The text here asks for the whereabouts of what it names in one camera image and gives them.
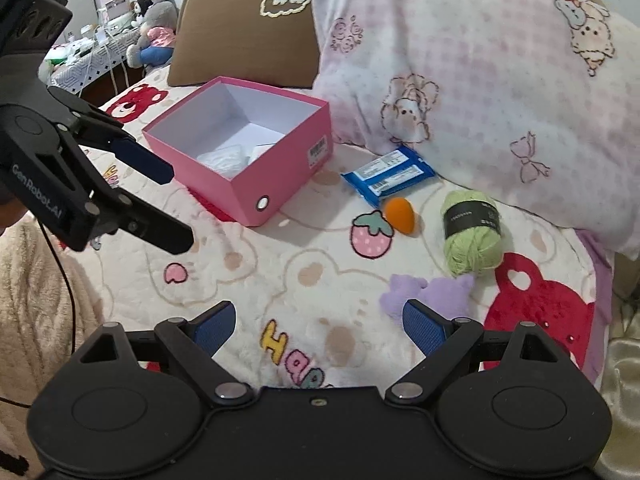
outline pillow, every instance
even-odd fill
[[[585,0],[314,0],[335,140],[640,246],[640,31]]]
[[[223,75],[311,88],[318,60],[310,0],[188,0],[167,82]]]

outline purple fabric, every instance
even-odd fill
[[[396,324],[402,326],[402,309],[408,300],[418,300],[446,319],[469,316],[469,294],[476,282],[472,274],[457,278],[423,278],[393,274],[389,292],[380,296],[380,307]]]
[[[605,256],[604,249],[597,238],[590,231],[576,229],[575,233],[587,249],[593,269],[596,273],[596,300],[593,309],[593,323],[591,336],[584,359],[583,373],[592,383],[600,375],[604,366],[605,341],[607,326],[611,324],[611,300],[613,287],[613,272]]]

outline blue pants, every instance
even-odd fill
[[[169,61],[173,54],[172,46],[150,46],[140,51],[140,61],[143,65],[161,66]]]

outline barcode sticker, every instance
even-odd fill
[[[371,184],[369,189],[376,196],[380,196],[387,189],[391,189],[394,186],[399,186],[400,184],[406,182],[407,180],[411,180],[413,177],[423,174],[424,171],[418,168],[415,164],[406,168],[406,170],[402,170],[400,173],[396,173],[395,175],[388,176],[384,180],[380,182],[376,182],[375,184]]]
[[[400,166],[400,164],[408,160],[409,158],[404,153],[395,150],[394,152],[387,153],[385,156],[377,158],[369,164],[365,164],[359,170],[354,171],[353,174],[360,180],[369,180],[379,174],[385,173],[385,171],[390,170],[391,168]]]
[[[322,136],[318,142],[316,142],[309,151],[306,156],[309,160],[309,167],[314,167],[325,155],[328,149],[328,143],[326,141],[326,136]]]

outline gray teddy bear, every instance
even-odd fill
[[[178,12],[174,0],[151,0],[140,25],[138,43],[127,48],[127,64],[131,68],[143,65],[162,66],[174,54]]]

